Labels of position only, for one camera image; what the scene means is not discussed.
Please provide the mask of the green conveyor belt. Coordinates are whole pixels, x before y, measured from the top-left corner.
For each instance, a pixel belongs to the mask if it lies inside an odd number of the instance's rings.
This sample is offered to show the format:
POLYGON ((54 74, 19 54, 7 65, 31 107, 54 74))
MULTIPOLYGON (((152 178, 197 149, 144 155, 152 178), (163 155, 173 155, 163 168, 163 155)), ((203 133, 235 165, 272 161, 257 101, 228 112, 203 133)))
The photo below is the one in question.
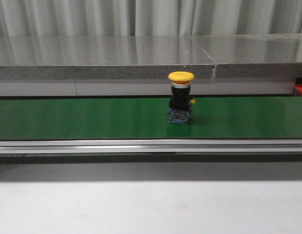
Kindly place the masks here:
POLYGON ((301 138, 302 97, 198 97, 189 124, 168 98, 0 100, 0 140, 301 138))

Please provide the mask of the grey stone slab right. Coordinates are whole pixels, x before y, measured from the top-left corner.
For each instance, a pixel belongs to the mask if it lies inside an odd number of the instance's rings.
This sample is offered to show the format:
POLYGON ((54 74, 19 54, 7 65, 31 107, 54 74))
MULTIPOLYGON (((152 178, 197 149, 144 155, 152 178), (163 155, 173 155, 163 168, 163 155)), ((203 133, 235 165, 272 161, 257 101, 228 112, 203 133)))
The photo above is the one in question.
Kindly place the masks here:
POLYGON ((192 36, 215 78, 302 78, 302 34, 192 36))

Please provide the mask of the grey stone slab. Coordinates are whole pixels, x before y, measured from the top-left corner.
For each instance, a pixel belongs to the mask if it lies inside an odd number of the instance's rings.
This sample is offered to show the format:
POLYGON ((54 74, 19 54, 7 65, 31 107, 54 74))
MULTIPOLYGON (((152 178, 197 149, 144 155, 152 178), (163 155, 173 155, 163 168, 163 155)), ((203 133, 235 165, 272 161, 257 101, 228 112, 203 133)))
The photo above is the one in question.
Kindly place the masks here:
POLYGON ((0 37, 0 81, 165 79, 213 75, 213 63, 187 36, 0 37))
POLYGON ((302 34, 192 36, 215 78, 302 78, 302 34))

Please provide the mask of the grey stone slab left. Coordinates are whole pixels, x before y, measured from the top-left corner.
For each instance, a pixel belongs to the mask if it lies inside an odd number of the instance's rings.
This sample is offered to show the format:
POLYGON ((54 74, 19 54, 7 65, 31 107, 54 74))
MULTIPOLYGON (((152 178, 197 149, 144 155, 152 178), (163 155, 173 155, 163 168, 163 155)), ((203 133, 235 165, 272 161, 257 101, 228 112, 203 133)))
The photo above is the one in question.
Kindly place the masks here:
POLYGON ((213 75, 213 63, 187 36, 0 37, 0 81, 165 79, 213 75))

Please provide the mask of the white panel under slabs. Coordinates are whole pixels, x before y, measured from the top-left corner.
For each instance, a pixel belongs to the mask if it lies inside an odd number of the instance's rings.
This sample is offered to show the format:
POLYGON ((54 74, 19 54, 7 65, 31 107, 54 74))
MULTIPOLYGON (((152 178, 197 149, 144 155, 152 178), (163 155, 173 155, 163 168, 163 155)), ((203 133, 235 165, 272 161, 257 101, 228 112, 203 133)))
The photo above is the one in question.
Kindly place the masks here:
MULTIPOLYGON (((192 95, 291 95, 295 78, 195 79, 192 95)), ((167 79, 4 80, 0 97, 171 95, 167 79)))

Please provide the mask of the white pleated curtain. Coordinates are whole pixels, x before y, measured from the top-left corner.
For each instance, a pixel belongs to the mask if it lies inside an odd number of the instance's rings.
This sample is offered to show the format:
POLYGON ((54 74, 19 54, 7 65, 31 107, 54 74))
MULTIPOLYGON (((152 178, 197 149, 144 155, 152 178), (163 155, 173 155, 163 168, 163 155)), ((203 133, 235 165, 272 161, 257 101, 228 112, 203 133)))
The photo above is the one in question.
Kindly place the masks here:
POLYGON ((302 0, 0 0, 0 37, 302 33, 302 0))

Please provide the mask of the aluminium conveyor side rail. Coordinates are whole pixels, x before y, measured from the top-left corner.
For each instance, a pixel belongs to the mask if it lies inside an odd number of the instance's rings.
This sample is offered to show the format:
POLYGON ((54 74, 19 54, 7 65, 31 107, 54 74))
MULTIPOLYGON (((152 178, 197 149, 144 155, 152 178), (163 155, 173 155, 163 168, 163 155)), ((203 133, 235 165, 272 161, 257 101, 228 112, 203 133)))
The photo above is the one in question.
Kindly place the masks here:
POLYGON ((302 138, 0 141, 0 154, 82 153, 302 153, 302 138))

